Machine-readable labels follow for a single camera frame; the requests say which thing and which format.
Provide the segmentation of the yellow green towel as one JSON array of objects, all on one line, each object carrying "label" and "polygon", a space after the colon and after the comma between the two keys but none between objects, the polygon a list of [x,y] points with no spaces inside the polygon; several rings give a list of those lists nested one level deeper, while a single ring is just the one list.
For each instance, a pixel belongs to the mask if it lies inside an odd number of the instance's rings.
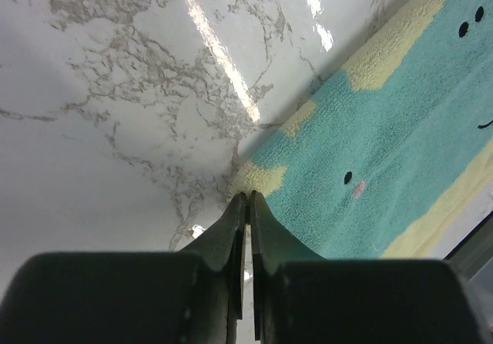
[{"label": "yellow green towel", "polygon": [[410,0],[230,191],[327,259],[421,257],[491,184],[491,121],[492,0]]}]

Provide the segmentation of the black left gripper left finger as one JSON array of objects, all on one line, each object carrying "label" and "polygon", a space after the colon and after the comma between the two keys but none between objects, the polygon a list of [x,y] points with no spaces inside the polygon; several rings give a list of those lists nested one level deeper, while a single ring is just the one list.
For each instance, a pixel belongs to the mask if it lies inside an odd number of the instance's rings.
[{"label": "black left gripper left finger", "polygon": [[247,198],[177,252],[47,252],[1,304],[3,343],[233,343]]}]

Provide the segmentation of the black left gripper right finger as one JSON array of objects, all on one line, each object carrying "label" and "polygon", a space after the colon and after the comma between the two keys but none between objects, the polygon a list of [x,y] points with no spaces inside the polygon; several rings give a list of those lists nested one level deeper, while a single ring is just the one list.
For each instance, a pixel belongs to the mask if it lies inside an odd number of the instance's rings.
[{"label": "black left gripper right finger", "polygon": [[478,299],[436,259],[324,259],[249,200],[262,343],[490,343]]}]

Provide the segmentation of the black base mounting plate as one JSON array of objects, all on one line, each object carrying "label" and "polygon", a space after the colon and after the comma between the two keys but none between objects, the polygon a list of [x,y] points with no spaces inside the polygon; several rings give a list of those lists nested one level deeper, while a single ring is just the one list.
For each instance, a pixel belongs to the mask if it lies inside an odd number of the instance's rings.
[{"label": "black base mounting plate", "polygon": [[444,258],[466,279],[471,279],[492,259],[492,212]]}]

